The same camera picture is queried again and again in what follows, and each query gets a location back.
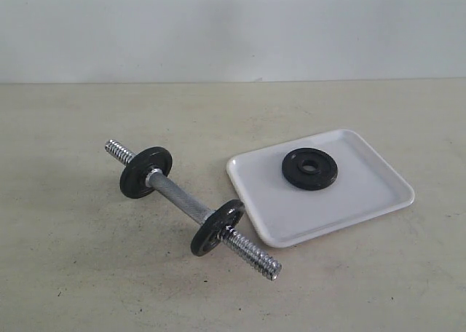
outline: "white tray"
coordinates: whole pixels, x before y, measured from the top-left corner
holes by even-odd
[[[329,187],[306,191],[282,174],[297,148],[330,154],[338,176]],[[414,190],[351,130],[333,130],[232,157],[227,172],[259,237],[285,248],[409,206]]]

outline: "dumbbell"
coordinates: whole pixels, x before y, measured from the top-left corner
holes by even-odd
[[[268,280],[277,279],[282,264],[234,228],[245,212],[239,199],[232,199],[217,210],[203,205],[168,178],[173,159],[161,146],[135,154],[118,141],[109,140],[105,150],[125,165],[119,180],[123,195],[139,199],[157,190],[200,225],[191,241],[195,256],[206,255],[222,242]]]

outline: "white wall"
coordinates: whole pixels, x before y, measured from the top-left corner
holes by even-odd
[[[0,0],[0,82],[466,76],[466,0]]]

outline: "black weight plate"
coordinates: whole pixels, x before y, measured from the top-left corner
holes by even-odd
[[[154,191],[146,186],[146,176],[153,168],[168,175],[172,167],[172,156],[168,150],[155,146],[137,154],[123,170],[119,188],[130,199],[140,199]]]
[[[218,234],[225,226],[236,226],[245,212],[244,204],[238,199],[228,201],[212,214],[191,241],[191,252],[202,257],[220,243]]]
[[[300,189],[321,190],[336,180],[338,167],[324,151],[300,148],[285,156],[282,173],[288,182]]]

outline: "dumbbell handle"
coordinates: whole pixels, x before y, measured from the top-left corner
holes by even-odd
[[[127,165],[135,157],[131,150],[114,140],[107,141],[105,149],[123,165]],[[167,197],[199,225],[214,212],[166,177],[161,170],[150,172],[146,184]],[[268,280],[273,281],[278,277],[282,264],[241,235],[234,227],[226,226],[220,232],[219,239]]]

